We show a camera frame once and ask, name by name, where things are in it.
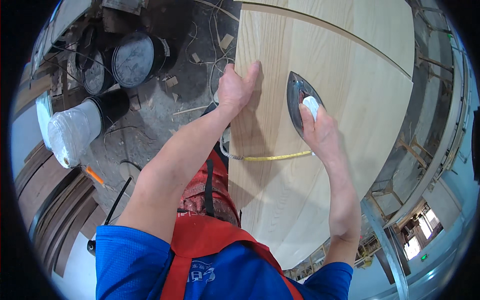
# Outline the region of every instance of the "black bucket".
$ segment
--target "black bucket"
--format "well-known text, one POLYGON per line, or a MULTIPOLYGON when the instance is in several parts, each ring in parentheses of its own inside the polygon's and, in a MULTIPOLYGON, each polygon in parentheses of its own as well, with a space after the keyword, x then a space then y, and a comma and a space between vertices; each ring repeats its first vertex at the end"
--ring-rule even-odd
POLYGON ((131 88, 152 79, 162 70, 170 70, 177 61, 177 52, 172 43, 135 32, 124 37, 112 57, 112 72, 123 87, 131 88))
POLYGON ((104 52, 96 50, 95 60, 101 64, 94 62, 89 69, 82 71, 84 87, 89 94, 101 94, 115 83, 111 70, 112 54, 112 49, 104 52))
POLYGON ((122 89, 87 97, 84 101, 87 100, 92 100, 100 113, 102 129, 99 136, 104 135, 130 109, 130 99, 128 94, 122 89))

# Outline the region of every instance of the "hand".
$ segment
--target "hand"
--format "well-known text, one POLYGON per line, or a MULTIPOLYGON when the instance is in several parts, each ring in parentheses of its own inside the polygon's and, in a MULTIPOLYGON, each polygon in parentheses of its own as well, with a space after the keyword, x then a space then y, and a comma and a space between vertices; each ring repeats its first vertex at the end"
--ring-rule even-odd
POLYGON ((241 78, 235 73, 234 64, 226 65, 225 72, 218 82, 219 106, 231 106, 238 114, 250 101, 259 69, 260 62, 257 60, 248 68, 247 76, 241 78))
POLYGON ((345 167, 346 156, 340 145, 340 133, 337 121, 329 116, 320 105, 317 121, 304 104, 299 105, 303 121, 303 138, 315 155, 324 163, 327 172, 333 168, 345 167))

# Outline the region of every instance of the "orange handle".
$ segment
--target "orange handle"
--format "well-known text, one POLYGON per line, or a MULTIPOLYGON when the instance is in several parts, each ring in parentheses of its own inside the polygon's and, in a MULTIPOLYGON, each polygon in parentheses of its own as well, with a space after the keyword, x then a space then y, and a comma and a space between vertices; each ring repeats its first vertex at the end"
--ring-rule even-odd
POLYGON ((90 174, 93 178, 95 178, 96 181, 98 181, 98 183, 102 184, 103 185, 103 179, 100 178, 100 176, 98 176, 95 172, 93 172, 92 168, 90 166, 87 166, 87 168, 85 169, 85 171, 90 174))

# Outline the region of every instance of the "right hand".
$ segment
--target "right hand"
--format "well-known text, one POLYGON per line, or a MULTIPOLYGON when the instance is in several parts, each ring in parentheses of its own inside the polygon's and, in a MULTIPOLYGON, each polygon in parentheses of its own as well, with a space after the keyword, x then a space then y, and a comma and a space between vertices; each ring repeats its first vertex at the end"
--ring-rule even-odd
POLYGON ((344 166, 346 156, 340 145, 337 121, 327 114, 322 105, 317 111, 317 121, 314 121, 313 115, 306 105, 300 104, 299 109, 303 121, 303 138, 323 162, 326 170, 344 166))

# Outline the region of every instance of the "person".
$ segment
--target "person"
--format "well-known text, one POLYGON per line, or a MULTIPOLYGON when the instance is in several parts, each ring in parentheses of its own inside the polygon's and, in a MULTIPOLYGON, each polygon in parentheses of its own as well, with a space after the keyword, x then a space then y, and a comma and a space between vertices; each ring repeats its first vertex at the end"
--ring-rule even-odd
POLYGON ((97 228, 97 299, 347 299, 360 203, 337 122, 322 106, 314 121, 299 105, 305 142, 330 181, 323 267, 304 284, 285 278, 268 248, 240 229, 227 168, 212 148, 249 102, 259 69, 256 61, 241 78, 228 64, 218 106, 165 143, 141 171, 116 225, 97 228))

